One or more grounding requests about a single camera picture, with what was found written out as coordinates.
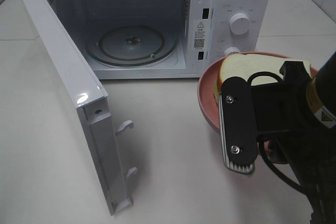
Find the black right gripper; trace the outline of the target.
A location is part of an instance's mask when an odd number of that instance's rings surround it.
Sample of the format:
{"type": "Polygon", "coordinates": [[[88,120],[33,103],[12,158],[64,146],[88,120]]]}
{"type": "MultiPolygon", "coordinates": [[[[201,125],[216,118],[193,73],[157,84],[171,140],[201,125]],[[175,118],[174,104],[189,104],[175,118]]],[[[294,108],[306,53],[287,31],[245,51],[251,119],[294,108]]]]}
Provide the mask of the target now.
{"type": "Polygon", "coordinates": [[[314,140],[303,88],[311,79],[303,62],[285,61],[279,70],[257,72],[248,78],[253,100],[256,140],[314,140]]]}

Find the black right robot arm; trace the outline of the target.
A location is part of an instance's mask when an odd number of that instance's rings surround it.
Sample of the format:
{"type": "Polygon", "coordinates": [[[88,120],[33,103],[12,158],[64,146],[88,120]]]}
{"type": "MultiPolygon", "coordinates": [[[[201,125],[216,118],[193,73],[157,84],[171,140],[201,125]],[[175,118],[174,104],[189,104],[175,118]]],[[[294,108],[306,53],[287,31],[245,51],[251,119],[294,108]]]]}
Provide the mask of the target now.
{"type": "Polygon", "coordinates": [[[257,72],[247,83],[265,164],[307,197],[311,223],[335,223],[335,56],[314,77],[286,61],[278,74],[257,72]],[[251,84],[264,76],[275,83],[251,84]]]}

